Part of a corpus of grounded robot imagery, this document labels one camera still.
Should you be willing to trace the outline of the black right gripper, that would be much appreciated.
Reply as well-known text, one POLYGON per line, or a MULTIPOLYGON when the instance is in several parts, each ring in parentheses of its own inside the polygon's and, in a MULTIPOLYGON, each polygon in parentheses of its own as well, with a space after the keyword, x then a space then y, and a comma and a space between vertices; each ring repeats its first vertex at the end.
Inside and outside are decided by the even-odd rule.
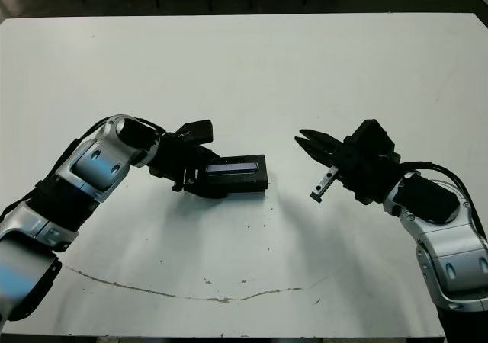
POLYGON ((316 162, 329 167, 310 196, 322 201, 334 181, 342 182, 363 204, 383 202, 386 193, 400 176, 400 156, 389 138, 356 139, 347 137, 340 142, 327 133, 302 129, 295 136, 298 145, 316 162))

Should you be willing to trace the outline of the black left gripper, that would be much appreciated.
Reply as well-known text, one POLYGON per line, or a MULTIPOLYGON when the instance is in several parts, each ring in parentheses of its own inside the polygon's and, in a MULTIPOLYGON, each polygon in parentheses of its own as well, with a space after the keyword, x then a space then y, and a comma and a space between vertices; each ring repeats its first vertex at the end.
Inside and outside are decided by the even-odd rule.
POLYGON ((186 192, 205 199, 224 199, 228 193, 206 181, 190 179, 185 182, 185 172, 195 164, 208 165, 219 159, 212 150, 202 145, 209 142, 209 136, 190 132, 166 133, 161 136, 154 158, 148 163, 149 173, 157 178, 173 181, 172 190, 186 192))

